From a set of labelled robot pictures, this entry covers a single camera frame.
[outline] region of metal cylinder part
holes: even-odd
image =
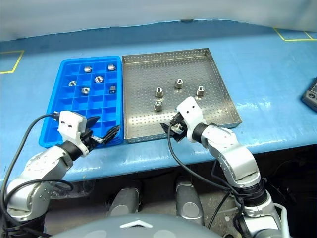
[[[183,87],[183,84],[184,84],[183,79],[179,78],[175,81],[175,88],[181,89]]]
[[[95,78],[95,83],[102,83],[103,81],[104,81],[104,78],[101,77],[101,76],[97,76],[97,77]]]
[[[115,92],[116,92],[116,86],[115,85],[110,86],[109,93],[113,94]]]
[[[93,68],[91,68],[90,66],[85,66],[84,67],[84,72],[85,73],[91,73],[92,70],[93,70]]]
[[[115,71],[114,64],[108,64],[108,71]]]
[[[153,105],[154,105],[154,111],[157,111],[157,112],[162,111],[163,103],[161,101],[155,101]]]
[[[80,89],[80,91],[82,92],[82,94],[87,95],[89,94],[90,89],[88,87],[83,87]]]
[[[70,81],[68,86],[76,86],[76,81]]]
[[[161,98],[163,97],[163,89],[161,87],[157,87],[155,90],[155,96],[157,98]]]
[[[203,96],[205,92],[205,87],[204,86],[199,86],[196,92],[197,96]]]

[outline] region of blue table surface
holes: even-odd
[[[210,49],[243,121],[233,131],[252,153],[317,142],[317,113],[301,102],[317,76],[317,41],[285,42],[273,28],[220,20],[86,30],[0,43],[1,52],[25,51],[14,73],[0,75],[0,182],[26,128],[46,112],[62,60],[196,48]],[[1,54],[1,71],[16,58]],[[41,128],[39,123],[31,132],[11,178],[44,150],[38,144]],[[213,159],[198,143],[173,144],[185,163]],[[79,158],[64,178],[97,179],[176,165],[166,139],[123,143]]]

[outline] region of stainless steel tray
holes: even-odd
[[[232,128],[242,121],[208,48],[122,56],[124,138],[129,143],[165,138],[160,122],[169,124],[175,108],[189,96],[203,109],[207,123]],[[176,79],[184,86],[174,88]],[[198,86],[204,96],[196,96]],[[162,87],[163,110],[155,112],[155,89]]]

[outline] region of white wall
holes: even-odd
[[[179,19],[317,31],[317,0],[1,0],[0,41]]]

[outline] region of yellow tape line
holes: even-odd
[[[23,54],[24,54],[24,50],[22,51],[6,51],[6,52],[0,52],[0,54],[11,54],[11,53],[18,53],[20,52],[20,55],[19,55],[19,58],[17,59],[17,61],[15,62],[15,65],[13,67],[13,69],[11,71],[2,71],[0,72],[0,74],[6,74],[6,73],[14,73],[15,72],[15,69],[17,68]]]
[[[280,36],[280,38],[283,41],[317,41],[317,39],[314,39],[313,37],[311,37],[306,31],[304,31],[304,33],[309,37],[309,39],[285,39],[281,33],[278,32],[278,30],[273,27],[274,31],[276,31],[276,33]]]

